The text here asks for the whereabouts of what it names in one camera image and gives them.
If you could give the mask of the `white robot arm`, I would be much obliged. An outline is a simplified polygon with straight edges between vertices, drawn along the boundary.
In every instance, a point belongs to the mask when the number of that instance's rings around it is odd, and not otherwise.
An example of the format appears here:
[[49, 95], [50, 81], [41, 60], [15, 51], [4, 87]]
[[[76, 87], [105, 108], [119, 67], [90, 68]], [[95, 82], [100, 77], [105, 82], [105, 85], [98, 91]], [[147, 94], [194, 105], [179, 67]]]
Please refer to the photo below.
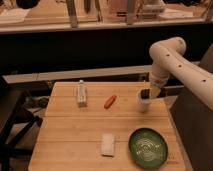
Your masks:
[[181, 37], [153, 43], [149, 49], [153, 60], [150, 83], [162, 88], [173, 75], [213, 110], [213, 74], [186, 60], [185, 51], [186, 42]]

